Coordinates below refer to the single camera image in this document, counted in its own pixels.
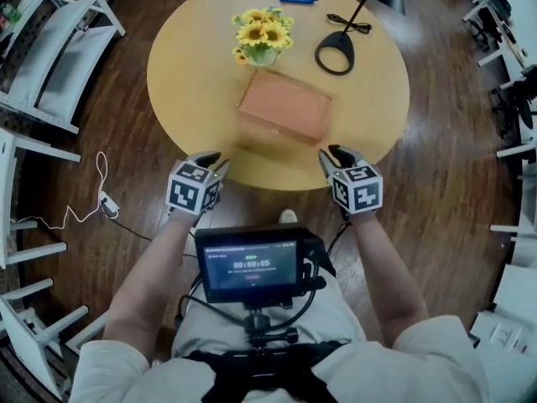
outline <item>lamp neck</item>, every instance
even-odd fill
[[[364,5],[364,3],[366,2],[367,0],[362,0],[360,2],[360,4],[358,4],[358,7],[356,8],[356,10],[354,11],[354,14],[352,15],[351,19],[349,20],[349,22],[347,23],[347,26],[345,27],[345,29],[343,30],[343,33],[341,34],[345,34],[350,28],[351,28],[351,24],[352,24],[352,21],[354,21],[354,18],[358,15],[358,12],[360,12],[360,9],[362,9],[362,6]]]

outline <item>wooden floor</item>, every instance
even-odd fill
[[[90,211],[99,183],[95,157],[102,150],[109,164],[105,189],[121,206],[118,221],[149,238],[155,234],[163,219],[169,170],[183,154],[154,116],[146,67],[159,27],[182,2],[117,0],[112,5],[128,34],[107,55],[79,110],[80,134],[60,134],[60,144],[81,153],[82,162],[29,155],[21,214],[42,214],[56,224],[67,204],[80,214]],[[487,95],[502,79],[494,65],[477,66],[482,53],[461,21],[470,0],[406,0],[406,18],[372,0],[367,6],[396,40],[411,90],[406,134],[378,164],[385,186],[378,217],[419,282],[430,312],[456,314],[469,326],[486,304],[507,250],[508,238],[490,233],[488,226],[515,219],[512,181],[494,155],[502,145]],[[341,224],[326,190],[286,193],[230,183],[222,203],[200,226],[274,222],[285,207],[295,209],[327,242]],[[82,224],[70,218],[67,229],[55,234],[68,244],[67,252],[24,266],[29,283],[54,279],[44,313],[51,320],[83,304],[90,308],[88,318],[103,313],[148,245],[101,214]],[[23,246],[45,241],[52,238],[31,230]],[[194,253],[191,241],[187,252]],[[368,336],[378,339],[350,233],[332,260],[346,300]],[[186,257],[172,300],[187,290],[196,271],[196,260]],[[45,309],[43,302],[36,303]],[[174,303],[170,306],[162,348],[173,336]]]

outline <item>lamp base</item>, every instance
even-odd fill
[[[349,66],[344,71],[334,71],[326,67],[319,56],[324,48],[334,48],[339,50],[343,55],[345,55],[345,58],[347,58],[347,63]],[[347,33],[343,33],[342,31],[335,31],[334,33],[328,34],[319,43],[319,46],[317,46],[317,49],[315,50],[315,61],[322,70],[327,71],[332,75],[346,75],[354,67],[354,46],[352,46],[351,38]]]

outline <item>black chest harness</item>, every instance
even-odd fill
[[[204,403],[238,403],[251,390],[278,388],[308,403],[332,403],[336,399],[311,368],[340,346],[339,342],[323,342],[223,355],[195,351],[186,359],[207,363],[216,373],[215,384],[201,399]]]

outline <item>forearm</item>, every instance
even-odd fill
[[[134,346],[149,360],[172,293],[190,225],[171,218],[112,300],[103,338]]]
[[[380,222],[371,212],[352,217],[369,294],[384,341],[429,317],[425,299]]]

